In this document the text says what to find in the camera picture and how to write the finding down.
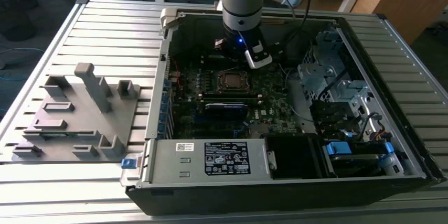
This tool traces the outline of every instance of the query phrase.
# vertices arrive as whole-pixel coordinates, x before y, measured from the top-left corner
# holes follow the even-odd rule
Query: blue latch
[[[157,131],[159,132],[164,132],[165,131],[165,125],[164,124],[159,123]]]
[[[159,121],[163,122],[163,123],[167,121],[167,115],[165,114],[159,115]]]
[[[331,142],[327,144],[328,155],[351,154],[352,150],[347,142]]]
[[[168,101],[168,96],[165,93],[161,94],[161,102],[165,103]]]
[[[387,152],[392,153],[395,151],[392,143],[387,142],[384,145],[385,145]]]
[[[161,111],[163,113],[167,112],[167,109],[168,109],[167,104],[160,105],[160,111]]]
[[[121,159],[121,169],[136,169],[137,168],[137,160],[133,158]]]

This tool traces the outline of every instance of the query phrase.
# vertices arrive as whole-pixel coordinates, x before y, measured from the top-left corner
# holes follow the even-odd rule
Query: motherboard
[[[197,52],[171,58],[169,76],[173,138],[260,138],[300,130],[279,65],[249,69],[244,62]]]

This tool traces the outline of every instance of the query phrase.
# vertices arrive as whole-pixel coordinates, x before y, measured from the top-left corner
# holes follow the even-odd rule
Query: aluminum extrusion table
[[[0,150],[20,140],[24,127],[47,92],[39,85],[49,74],[71,82],[77,62],[96,65],[95,74],[116,84],[125,77],[143,87],[133,118],[128,152],[144,145],[153,75],[160,54],[160,12],[165,7],[212,9],[209,5],[136,1],[79,0],[0,124]],[[267,9],[265,12],[287,12]],[[343,16],[365,47],[443,170],[448,170],[448,95],[409,46],[375,15],[311,12]],[[309,222],[396,223],[448,218],[448,184],[396,195],[356,208],[237,213],[209,216],[147,216],[124,193],[119,164],[0,165],[1,223],[220,222],[312,218]]]

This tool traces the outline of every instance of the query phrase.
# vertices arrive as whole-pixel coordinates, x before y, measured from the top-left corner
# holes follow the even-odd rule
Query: barcode sticker
[[[176,151],[177,152],[192,152],[195,151],[195,144],[193,143],[177,143]]]

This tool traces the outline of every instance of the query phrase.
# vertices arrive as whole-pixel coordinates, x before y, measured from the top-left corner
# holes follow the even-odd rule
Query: red wire
[[[177,66],[177,62],[176,62],[176,60],[175,60],[175,58],[173,57],[169,57],[171,58],[171,60],[173,61],[173,63],[175,63],[175,66],[176,66],[176,75],[177,75],[177,85],[179,85],[179,88],[181,89],[183,88],[183,85],[180,85],[180,76],[179,76],[179,66]]]

